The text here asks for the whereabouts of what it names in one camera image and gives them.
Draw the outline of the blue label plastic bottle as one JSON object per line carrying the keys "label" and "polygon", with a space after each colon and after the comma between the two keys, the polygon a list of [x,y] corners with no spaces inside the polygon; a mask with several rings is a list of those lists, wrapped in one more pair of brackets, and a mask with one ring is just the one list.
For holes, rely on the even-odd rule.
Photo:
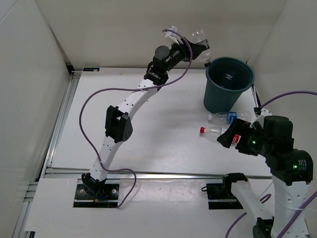
{"label": "blue label plastic bottle", "polygon": [[235,79],[235,73],[229,72],[229,73],[225,73],[224,75],[224,80],[227,83],[232,83]]}

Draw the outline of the black label plastic bottle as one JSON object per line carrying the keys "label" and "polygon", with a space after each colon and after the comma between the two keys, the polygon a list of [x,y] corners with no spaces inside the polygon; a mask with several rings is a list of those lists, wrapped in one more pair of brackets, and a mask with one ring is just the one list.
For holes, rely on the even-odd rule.
{"label": "black label plastic bottle", "polygon": [[204,30],[198,30],[192,34],[194,58],[201,61],[205,67],[211,64],[211,50]]}

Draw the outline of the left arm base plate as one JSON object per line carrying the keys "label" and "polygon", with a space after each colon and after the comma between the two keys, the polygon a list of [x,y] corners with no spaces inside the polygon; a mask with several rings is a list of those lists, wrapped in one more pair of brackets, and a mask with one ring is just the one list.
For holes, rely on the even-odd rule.
{"label": "left arm base plate", "polygon": [[75,208],[116,208],[118,206],[120,183],[105,182],[102,187],[93,193],[78,181],[74,194],[73,207]]}

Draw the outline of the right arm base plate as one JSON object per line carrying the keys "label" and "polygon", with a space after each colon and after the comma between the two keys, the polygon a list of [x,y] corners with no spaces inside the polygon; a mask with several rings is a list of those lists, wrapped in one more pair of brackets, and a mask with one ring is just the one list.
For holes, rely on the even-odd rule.
{"label": "right arm base plate", "polygon": [[207,179],[201,191],[207,193],[209,210],[242,209],[239,200],[231,192],[232,184],[241,180],[247,181],[243,173],[230,173],[222,178]]}

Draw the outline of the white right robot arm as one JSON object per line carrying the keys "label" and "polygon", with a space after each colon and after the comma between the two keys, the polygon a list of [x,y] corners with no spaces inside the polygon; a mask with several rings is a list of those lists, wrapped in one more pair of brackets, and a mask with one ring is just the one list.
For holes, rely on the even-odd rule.
{"label": "white right robot arm", "polygon": [[223,177],[223,194],[236,197],[254,221],[255,238],[304,238],[304,209],[312,201],[307,193],[313,180],[313,160],[308,152],[297,150],[292,137],[293,123],[282,116],[265,116],[263,123],[234,119],[217,141],[229,148],[234,136],[236,149],[246,155],[261,155],[270,169],[274,185],[274,213],[254,194],[243,173]]}

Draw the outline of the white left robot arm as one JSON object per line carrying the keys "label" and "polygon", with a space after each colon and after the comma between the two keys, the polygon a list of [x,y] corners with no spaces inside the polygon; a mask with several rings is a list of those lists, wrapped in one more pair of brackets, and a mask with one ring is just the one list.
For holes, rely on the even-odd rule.
{"label": "white left robot arm", "polygon": [[133,116],[151,96],[167,84],[168,72],[181,61],[191,62],[208,49],[207,40],[192,43],[186,38],[174,42],[171,47],[157,47],[138,87],[132,89],[122,103],[107,108],[102,148],[94,149],[96,161],[88,173],[82,174],[84,189],[89,196],[93,199],[103,197],[110,164],[119,147],[132,135]]}

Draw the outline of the red label plastic bottle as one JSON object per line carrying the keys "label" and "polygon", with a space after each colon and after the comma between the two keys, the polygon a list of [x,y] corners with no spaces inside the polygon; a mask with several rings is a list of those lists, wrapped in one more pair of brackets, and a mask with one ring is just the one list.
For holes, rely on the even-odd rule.
{"label": "red label plastic bottle", "polygon": [[217,143],[217,139],[223,135],[227,129],[222,127],[201,127],[200,128],[200,137],[203,137],[211,142]]}

